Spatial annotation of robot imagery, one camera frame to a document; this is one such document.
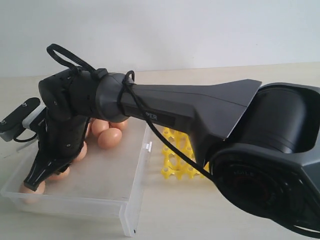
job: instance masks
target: beige table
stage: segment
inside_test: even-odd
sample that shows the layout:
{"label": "beige table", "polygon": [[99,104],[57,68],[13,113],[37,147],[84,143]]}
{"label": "beige table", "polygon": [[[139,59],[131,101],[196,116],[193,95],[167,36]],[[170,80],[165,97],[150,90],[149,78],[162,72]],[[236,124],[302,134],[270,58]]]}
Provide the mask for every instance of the beige table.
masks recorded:
{"label": "beige table", "polygon": [[[320,63],[282,64],[136,73],[138,84],[210,85],[241,79],[263,83],[292,82],[320,87]],[[0,78],[0,119],[27,98],[39,96],[42,77]],[[19,143],[0,141],[0,187],[24,155]],[[164,180],[160,174],[161,143],[154,139],[147,171],[137,240],[304,240],[277,224],[249,215],[224,199],[206,179]],[[18,212],[0,198],[0,239],[106,240],[128,239],[112,226],[77,219]]]}

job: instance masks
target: yellow egg tray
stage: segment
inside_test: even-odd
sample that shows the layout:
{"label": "yellow egg tray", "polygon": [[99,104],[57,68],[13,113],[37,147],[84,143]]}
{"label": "yellow egg tray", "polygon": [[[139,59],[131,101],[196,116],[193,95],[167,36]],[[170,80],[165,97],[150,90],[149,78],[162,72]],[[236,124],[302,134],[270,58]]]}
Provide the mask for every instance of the yellow egg tray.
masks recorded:
{"label": "yellow egg tray", "polygon": [[[162,135],[189,159],[195,161],[195,155],[187,134],[165,127]],[[164,155],[164,164],[161,174],[165,179],[168,179],[171,175],[176,176],[178,180],[181,180],[183,175],[187,175],[190,179],[193,179],[196,175],[204,178],[199,171],[194,169],[190,164],[186,163],[166,145],[164,145],[162,148],[162,154]],[[204,169],[209,171],[209,165],[207,164]]]}

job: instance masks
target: clear plastic container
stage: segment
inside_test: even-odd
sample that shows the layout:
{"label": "clear plastic container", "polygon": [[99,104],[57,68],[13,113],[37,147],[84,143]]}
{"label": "clear plastic container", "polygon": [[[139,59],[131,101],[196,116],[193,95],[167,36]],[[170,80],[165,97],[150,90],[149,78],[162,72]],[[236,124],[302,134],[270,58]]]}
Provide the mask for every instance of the clear plastic container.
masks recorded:
{"label": "clear plastic container", "polygon": [[[150,157],[151,130],[145,121],[130,118],[121,143],[102,150],[97,139],[87,140],[88,152],[70,167],[67,178],[46,182],[43,195],[20,193],[37,153],[37,143],[1,189],[22,211],[104,221],[116,219],[125,236],[135,235],[143,197],[143,178]],[[24,199],[38,198],[27,204]]]}

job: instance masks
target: brown egg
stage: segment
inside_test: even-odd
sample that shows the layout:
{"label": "brown egg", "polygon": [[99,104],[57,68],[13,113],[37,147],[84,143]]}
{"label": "brown egg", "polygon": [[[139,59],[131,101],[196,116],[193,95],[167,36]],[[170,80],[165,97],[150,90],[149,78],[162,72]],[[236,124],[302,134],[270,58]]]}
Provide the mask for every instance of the brown egg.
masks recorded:
{"label": "brown egg", "polygon": [[57,174],[52,174],[50,177],[48,177],[48,181],[58,181],[61,179],[66,178],[70,173],[70,167],[68,167],[64,172],[60,173],[59,175]]}
{"label": "brown egg", "polygon": [[[46,189],[46,182],[43,181],[39,184],[36,191],[32,191],[31,189],[27,188],[24,184],[20,186],[19,192],[23,194],[35,194],[35,195],[42,195],[44,194]],[[27,198],[23,199],[26,204],[34,204],[39,200],[37,197],[28,196]]]}
{"label": "brown egg", "polygon": [[88,151],[88,146],[87,146],[87,143],[84,141],[83,142],[83,147],[81,149],[81,152],[79,153],[79,155],[73,160],[73,162],[79,162],[81,161],[82,159],[85,158],[85,156],[87,155],[87,151]]}
{"label": "brown egg", "polygon": [[86,128],[85,138],[87,138],[91,132],[91,122],[89,122],[88,127]]}
{"label": "brown egg", "polygon": [[121,131],[125,130],[128,126],[128,120],[125,120],[123,122],[118,122],[118,123],[115,123],[115,122],[110,122],[110,126],[112,128],[117,128],[117,129],[120,129]]}
{"label": "brown egg", "polygon": [[120,143],[121,138],[121,130],[111,127],[100,134],[98,138],[98,145],[102,149],[111,149]]}
{"label": "brown egg", "polygon": [[109,128],[109,122],[103,121],[100,119],[94,120],[94,122],[91,125],[92,134],[97,138],[103,131],[107,130],[108,128]]}

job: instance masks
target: cylindrical motor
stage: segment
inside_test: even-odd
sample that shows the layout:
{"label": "cylindrical motor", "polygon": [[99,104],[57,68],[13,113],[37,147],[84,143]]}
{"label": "cylindrical motor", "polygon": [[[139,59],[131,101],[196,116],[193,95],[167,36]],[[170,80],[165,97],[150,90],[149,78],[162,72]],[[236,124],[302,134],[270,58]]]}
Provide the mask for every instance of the cylindrical motor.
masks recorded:
{"label": "cylindrical motor", "polygon": [[285,86],[261,89],[241,126],[238,142],[297,153],[306,119],[307,105],[300,92]]}

